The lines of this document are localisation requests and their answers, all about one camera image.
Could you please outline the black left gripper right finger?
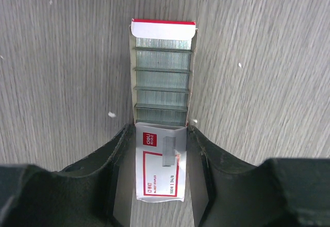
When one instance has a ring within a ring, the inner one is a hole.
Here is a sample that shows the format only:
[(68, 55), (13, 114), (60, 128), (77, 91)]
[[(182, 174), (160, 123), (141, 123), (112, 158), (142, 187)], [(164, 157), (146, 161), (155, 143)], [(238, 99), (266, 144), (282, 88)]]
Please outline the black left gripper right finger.
[(196, 226), (329, 226), (328, 159), (254, 166), (189, 126), (187, 165)]

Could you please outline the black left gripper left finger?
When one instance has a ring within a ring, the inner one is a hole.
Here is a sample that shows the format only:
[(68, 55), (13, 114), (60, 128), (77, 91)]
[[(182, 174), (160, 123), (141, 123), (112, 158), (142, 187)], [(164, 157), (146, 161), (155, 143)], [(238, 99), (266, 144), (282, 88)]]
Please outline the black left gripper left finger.
[(134, 126), (61, 171), (1, 165), (1, 226), (129, 226)]

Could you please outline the red white staple box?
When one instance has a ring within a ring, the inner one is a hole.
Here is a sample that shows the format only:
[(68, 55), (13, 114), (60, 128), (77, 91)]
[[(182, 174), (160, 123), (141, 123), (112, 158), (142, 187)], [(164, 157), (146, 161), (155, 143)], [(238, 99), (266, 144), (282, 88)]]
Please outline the red white staple box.
[(129, 27), (136, 133), (136, 198), (183, 201), (198, 29), (194, 21), (137, 19)]

